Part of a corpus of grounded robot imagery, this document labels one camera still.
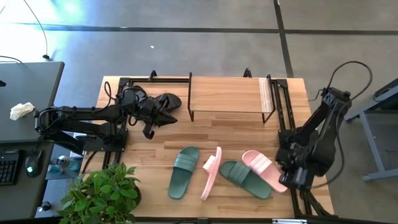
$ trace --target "gray desk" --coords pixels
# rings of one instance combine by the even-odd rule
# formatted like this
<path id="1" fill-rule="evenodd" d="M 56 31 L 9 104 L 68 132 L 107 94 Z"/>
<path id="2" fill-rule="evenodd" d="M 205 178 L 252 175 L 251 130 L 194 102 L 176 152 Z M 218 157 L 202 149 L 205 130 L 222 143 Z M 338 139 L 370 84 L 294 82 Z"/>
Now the gray desk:
<path id="1" fill-rule="evenodd" d="M 28 177 L 22 164 L 17 184 L 0 187 L 0 221 L 34 217 L 44 195 L 46 168 L 53 148 L 49 143 L 37 144 L 31 114 L 12 121 L 10 109 L 26 102 L 38 110 L 53 105 L 63 67 L 63 62 L 0 63 L 0 80 L 7 83 L 0 87 L 0 149 L 21 149 L 25 155 L 36 146 L 44 151 L 43 171 L 38 177 Z"/>

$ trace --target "pink slipper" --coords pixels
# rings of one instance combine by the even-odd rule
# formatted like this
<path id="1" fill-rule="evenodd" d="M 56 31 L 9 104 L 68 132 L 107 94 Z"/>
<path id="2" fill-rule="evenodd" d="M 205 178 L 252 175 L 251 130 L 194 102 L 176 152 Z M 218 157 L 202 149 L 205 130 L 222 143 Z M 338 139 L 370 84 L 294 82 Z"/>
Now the pink slipper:
<path id="1" fill-rule="evenodd" d="M 243 164 L 265 180 L 276 192 L 283 193 L 287 187 L 279 183 L 280 172 L 272 161 L 255 150 L 247 151 L 242 156 Z"/>
<path id="2" fill-rule="evenodd" d="M 209 196 L 210 190 L 216 180 L 216 176 L 218 173 L 218 168 L 220 167 L 221 162 L 221 147 L 217 147 L 216 156 L 210 156 L 207 160 L 206 164 L 203 166 L 205 171 L 209 174 L 209 178 L 207 179 L 205 190 L 201 195 L 202 200 L 206 200 L 207 196 Z"/>

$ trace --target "robotic arm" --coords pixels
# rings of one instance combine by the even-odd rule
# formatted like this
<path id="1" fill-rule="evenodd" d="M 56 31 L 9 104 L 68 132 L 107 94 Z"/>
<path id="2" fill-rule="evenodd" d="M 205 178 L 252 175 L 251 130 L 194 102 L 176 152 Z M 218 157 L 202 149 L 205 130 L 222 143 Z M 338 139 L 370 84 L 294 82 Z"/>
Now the robotic arm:
<path id="1" fill-rule="evenodd" d="M 164 93 L 156 98 L 148 96 L 139 86 L 123 90 L 113 98 L 114 105 L 104 108 L 77 108 L 62 106 L 36 111 L 35 130 L 44 140 L 59 142 L 71 151 L 81 154 L 82 151 L 121 152 L 127 141 L 128 130 L 125 127 L 128 119 L 145 122 L 143 133 L 152 139 L 155 126 L 177 122 L 170 112 L 181 106 L 181 100 L 171 94 Z M 105 121 L 103 124 L 84 121 Z M 85 133 L 75 139 L 64 131 Z"/>
<path id="2" fill-rule="evenodd" d="M 281 165 L 279 182 L 291 189 L 311 189 L 314 177 L 323 176 L 335 161 L 335 139 L 342 117 L 351 107 L 351 93 L 324 88 L 322 103 L 296 130 L 280 130 L 275 160 Z M 320 133 L 316 128 L 322 123 Z"/>

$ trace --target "potted plant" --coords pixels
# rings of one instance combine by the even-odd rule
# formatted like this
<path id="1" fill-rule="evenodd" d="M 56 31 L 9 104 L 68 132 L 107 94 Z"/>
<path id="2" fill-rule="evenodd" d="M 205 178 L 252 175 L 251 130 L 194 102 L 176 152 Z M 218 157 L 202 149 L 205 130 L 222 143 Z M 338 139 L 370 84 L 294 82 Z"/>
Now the potted plant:
<path id="1" fill-rule="evenodd" d="M 61 200 L 63 218 L 61 224 L 120 223 L 134 222 L 130 212 L 141 201 L 141 193 L 135 184 L 135 167 L 109 165 L 105 170 L 94 171 L 84 179 L 78 176 L 71 184 L 67 195 Z"/>

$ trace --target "computer mouse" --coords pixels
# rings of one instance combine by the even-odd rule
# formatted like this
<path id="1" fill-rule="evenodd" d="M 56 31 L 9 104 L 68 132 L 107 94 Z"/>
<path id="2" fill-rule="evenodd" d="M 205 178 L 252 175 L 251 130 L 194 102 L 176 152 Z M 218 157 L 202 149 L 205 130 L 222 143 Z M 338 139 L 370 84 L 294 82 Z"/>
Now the computer mouse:
<path id="1" fill-rule="evenodd" d="M 25 160 L 25 171 L 28 177 L 37 177 L 43 169 L 43 151 L 33 149 Z"/>

